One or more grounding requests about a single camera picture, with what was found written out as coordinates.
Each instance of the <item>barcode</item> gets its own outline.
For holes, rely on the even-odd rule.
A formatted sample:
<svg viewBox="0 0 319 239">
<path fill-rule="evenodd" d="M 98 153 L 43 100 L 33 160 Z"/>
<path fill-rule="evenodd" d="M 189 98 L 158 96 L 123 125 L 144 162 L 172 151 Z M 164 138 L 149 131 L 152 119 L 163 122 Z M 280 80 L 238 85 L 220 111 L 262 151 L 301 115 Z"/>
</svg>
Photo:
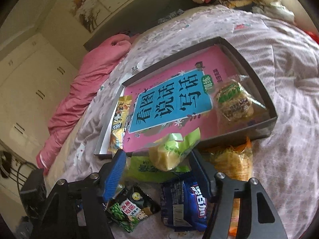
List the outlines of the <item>barcode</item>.
<svg viewBox="0 0 319 239">
<path fill-rule="evenodd" d="M 184 205 L 173 205 L 173 224 L 175 227 L 191 227 L 191 225 L 184 220 Z"/>
</svg>

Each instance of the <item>black snack package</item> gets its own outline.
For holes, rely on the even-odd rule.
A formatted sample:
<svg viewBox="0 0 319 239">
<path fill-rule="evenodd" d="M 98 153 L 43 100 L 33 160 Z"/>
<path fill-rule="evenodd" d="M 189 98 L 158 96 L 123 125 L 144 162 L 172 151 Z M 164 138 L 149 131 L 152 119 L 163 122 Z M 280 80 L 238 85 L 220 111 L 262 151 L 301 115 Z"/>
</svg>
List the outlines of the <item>black snack package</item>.
<svg viewBox="0 0 319 239">
<path fill-rule="evenodd" d="M 160 211 L 159 204 L 137 184 L 131 189 L 125 187 L 108 205 L 107 216 L 129 233 L 143 219 Z"/>
</svg>

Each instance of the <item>white flower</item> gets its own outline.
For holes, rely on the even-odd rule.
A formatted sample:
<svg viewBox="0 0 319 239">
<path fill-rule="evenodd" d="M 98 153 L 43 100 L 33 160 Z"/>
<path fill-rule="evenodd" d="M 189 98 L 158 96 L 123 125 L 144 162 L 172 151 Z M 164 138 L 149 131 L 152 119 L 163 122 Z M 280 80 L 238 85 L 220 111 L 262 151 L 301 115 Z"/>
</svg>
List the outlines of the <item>white flower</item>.
<svg viewBox="0 0 319 239">
<path fill-rule="evenodd" d="M 175 125 L 174 126 L 181 126 L 181 122 L 182 121 L 182 119 L 178 119 L 178 120 L 176 120 L 174 123 L 175 123 Z"/>
</svg>

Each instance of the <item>metal screw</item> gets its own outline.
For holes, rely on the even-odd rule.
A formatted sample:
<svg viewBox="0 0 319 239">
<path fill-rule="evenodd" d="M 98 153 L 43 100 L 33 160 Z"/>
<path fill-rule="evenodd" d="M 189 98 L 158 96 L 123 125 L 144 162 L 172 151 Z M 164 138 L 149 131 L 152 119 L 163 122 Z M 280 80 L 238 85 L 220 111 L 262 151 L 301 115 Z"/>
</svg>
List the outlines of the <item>metal screw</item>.
<svg viewBox="0 0 319 239">
<path fill-rule="evenodd" d="M 66 182 L 66 180 L 65 179 L 60 179 L 60 180 L 58 180 L 58 185 L 63 185 L 64 183 Z"/>
<path fill-rule="evenodd" d="M 224 179 L 225 176 L 226 176 L 226 175 L 225 175 L 223 172 L 218 172 L 218 173 L 217 173 L 217 177 L 218 177 L 219 179 Z"/>
<path fill-rule="evenodd" d="M 97 178 L 98 178 L 98 173 L 97 173 L 97 172 L 91 173 L 91 174 L 90 174 L 90 178 L 91 178 L 92 180 L 97 179 Z"/>
<path fill-rule="evenodd" d="M 256 178 L 251 178 L 250 182 L 255 185 L 258 184 L 258 180 Z"/>
</svg>

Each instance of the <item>gray headboard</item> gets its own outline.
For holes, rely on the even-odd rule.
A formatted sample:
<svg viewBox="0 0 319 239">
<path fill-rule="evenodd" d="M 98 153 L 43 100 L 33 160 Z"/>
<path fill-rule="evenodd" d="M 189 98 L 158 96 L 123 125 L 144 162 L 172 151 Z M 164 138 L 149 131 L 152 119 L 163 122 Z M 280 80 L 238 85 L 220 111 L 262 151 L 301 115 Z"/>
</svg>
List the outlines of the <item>gray headboard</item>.
<svg viewBox="0 0 319 239">
<path fill-rule="evenodd" d="M 156 26 L 158 19 L 173 11 L 188 10 L 197 6 L 192 0 L 134 0 L 105 22 L 84 47 L 87 51 L 91 51 L 120 31 L 143 33 Z"/>
</svg>

